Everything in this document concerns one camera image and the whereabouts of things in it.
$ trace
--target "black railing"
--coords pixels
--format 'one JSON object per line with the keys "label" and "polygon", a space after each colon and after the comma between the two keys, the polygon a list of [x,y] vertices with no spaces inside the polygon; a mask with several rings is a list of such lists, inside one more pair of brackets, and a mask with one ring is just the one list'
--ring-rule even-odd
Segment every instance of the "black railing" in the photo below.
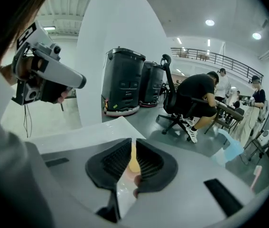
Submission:
{"label": "black railing", "polygon": [[251,81],[251,77],[253,75],[257,75],[261,79],[261,82],[264,77],[264,75],[260,72],[230,57],[198,49],[186,48],[185,50],[186,51],[184,51],[182,48],[171,48],[172,55],[174,57],[203,60],[210,63],[214,63],[216,65],[219,65],[220,67],[224,67],[225,69],[231,70],[241,76],[244,76],[245,78],[247,78],[248,82]]}

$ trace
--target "person wearing cap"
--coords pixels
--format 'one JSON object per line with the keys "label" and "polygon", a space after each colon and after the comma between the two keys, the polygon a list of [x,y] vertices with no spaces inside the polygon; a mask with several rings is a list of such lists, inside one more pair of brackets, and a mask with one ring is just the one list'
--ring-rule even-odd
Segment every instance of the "person wearing cap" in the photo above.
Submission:
{"label": "person wearing cap", "polygon": [[229,79],[226,76],[225,68],[221,68],[219,71],[219,83],[216,86],[215,99],[219,102],[222,102],[227,94],[227,91],[230,88]]}
{"label": "person wearing cap", "polygon": [[246,105],[250,106],[246,111],[243,120],[239,127],[233,134],[233,139],[238,140],[241,146],[244,148],[250,133],[258,120],[261,108],[265,106],[266,96],[265,91],[262,89],[261,80],[258,76],[254,75],[251,78],[252,87],[255,88],[255,92]]}

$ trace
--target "chair backrest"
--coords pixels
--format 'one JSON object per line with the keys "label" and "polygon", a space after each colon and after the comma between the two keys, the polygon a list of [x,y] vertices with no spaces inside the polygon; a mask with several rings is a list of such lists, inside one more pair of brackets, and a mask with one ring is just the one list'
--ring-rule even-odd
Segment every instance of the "chair backrest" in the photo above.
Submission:
{"label": "chair backrest", "polygon": [[172,80],[172,76],[171,76],[171,72],[170,72],[170,68],[169,68],[170,63],[171,63],[171,57],[167,54],[164,54],[162,57],[162,60],[161,60],[161,67],[166,72],[167,81],[168,81],[168,85],[169,85],[169,89],[170,89],[170,91],[169,91],[169,93],[164,101],[164,109],[169,114],[174,113],[173,108],[176,104],[176,90],[174,88],[174,84],[173,84],[173,80]]}
{"label": "chair backrest", "polygon": [[245,111],[242,108],[237,108],[234,111],[237,112],[238,114],[241,114],[242,116],[244,116],[245,114]]}

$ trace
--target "white sneaker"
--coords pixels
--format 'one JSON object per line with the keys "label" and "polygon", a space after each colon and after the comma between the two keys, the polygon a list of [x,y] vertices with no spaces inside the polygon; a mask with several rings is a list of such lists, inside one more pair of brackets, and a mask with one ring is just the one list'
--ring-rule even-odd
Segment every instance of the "white sneaker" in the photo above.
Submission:
{"label": "white sneaker", "polygon": [[189,137],[191,138],[191,141],[196,143],[197,142],[197,138],[196,138],[197,131],[192,131],[191,127],[186,127],[186,131],[187,131]]}
{"label": "white sneaker", "polygon": [[190,120],[190,117],[188,117],[186,119],[184,119],[182,117],[182,120],[185,121],[186,123],[188,123],[188,125],[191,126],[191,127],[195,125],[194,121],[193,120]]}

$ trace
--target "black t-shirt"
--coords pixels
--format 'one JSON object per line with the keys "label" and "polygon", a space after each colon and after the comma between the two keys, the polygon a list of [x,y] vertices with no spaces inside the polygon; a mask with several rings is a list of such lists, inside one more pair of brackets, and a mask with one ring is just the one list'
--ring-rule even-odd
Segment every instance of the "black t-shirt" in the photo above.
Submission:
{"label": "black t-shirt", "polygon": [[197,74],[185,79],[177,88],[178,95],[202,99],[207,94],[214,94],[213,79],[206,74]]}
{"label": "black t-shirt", "polygon": [[233,103],[233,106],[234,106],[235,109],[239,108],[240,107],[240,102],[236,101],[235,103]]}
{"label": "black t-shirt", "polygon": [[255,99],[255,103],[264,103],[266,100],[265,91],[263,89],[254,92],[252,97]]}

